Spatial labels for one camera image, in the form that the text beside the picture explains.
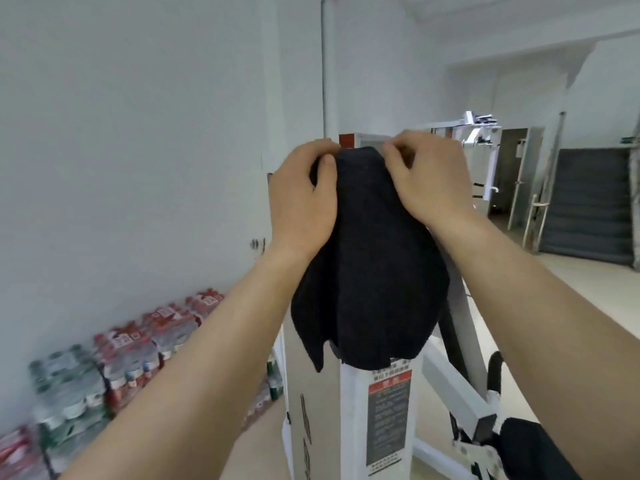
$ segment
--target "warning label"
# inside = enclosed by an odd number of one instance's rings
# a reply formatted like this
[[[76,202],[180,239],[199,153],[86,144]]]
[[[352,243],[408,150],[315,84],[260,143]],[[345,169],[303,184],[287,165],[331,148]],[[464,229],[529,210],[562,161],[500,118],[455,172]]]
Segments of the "warning label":
[[[367,470],[369,476],[402,460],[412,371],[399,361],[382,373],[384,379],[369,386],[367,412]]]

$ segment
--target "hand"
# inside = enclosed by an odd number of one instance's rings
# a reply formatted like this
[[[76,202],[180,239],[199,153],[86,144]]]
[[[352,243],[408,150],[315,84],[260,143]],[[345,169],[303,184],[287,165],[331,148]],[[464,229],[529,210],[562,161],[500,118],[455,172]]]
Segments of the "hand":
[[[427,227],[473,211],[471,179],[459,141],[403,131],[385,142],[382,153],[404,207]]]
[[[333,155],[340,145],[329,138],[302,144],[291,152],[269,181],[273,238],[271,247],[311,261],[329,240],[338,209],[338,173]],[[317,185],[311,165],[322,156]]]

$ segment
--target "person's left hand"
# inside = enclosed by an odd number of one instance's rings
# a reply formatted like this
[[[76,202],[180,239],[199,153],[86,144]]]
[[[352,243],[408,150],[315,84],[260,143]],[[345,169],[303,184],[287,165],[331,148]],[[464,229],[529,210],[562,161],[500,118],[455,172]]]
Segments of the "person's left hand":
[[[311,261],[329,240],[338,208],[335,191],[338,174],[333,158],[338,150],[340,145],[329,138],[302,144],[271,176],[271,247]],[[314,187],[309,171],[320,156]]]

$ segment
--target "tiled floor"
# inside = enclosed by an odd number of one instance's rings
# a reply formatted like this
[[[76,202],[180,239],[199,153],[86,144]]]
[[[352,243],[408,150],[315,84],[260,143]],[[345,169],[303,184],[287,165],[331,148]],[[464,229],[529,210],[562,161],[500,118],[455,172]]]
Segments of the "tiled floor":
[[[640,337],[640,273],[612,264],[555,255],[541,255],[538,259],[572,288]],[[472,301],[470,304],[487,362],[497,348],[475,305]],[[455,457],[451,450],[451,427],[444,405],[425,380],[418,380],[415,384],[420,391],[416,436]],[[502,407],[508,416],[535,420],[535,415],[506,367],[502,393]],[[223,475],[224,480],[288,479],[280,436],[283,417],[284,401],[279,401],[238,439]],[[443,476],[419,461],[413,463],[412,480],[443,479]]]

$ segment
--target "black cloth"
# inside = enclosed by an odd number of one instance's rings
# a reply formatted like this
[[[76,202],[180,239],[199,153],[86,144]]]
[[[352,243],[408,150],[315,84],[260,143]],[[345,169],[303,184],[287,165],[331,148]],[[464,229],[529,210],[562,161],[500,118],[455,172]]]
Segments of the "black cloth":
[[[508,418],[492,443],[509,480],[580,480],[538,423]]]
[[[420,353],[446,306],[449,274],[374,148],[342,150],[336,163],[338,217],[293,296],[291,317],[316,371],[327,340],[344,363],[383,369]],[[310,177],[315,184],[317,166]]]

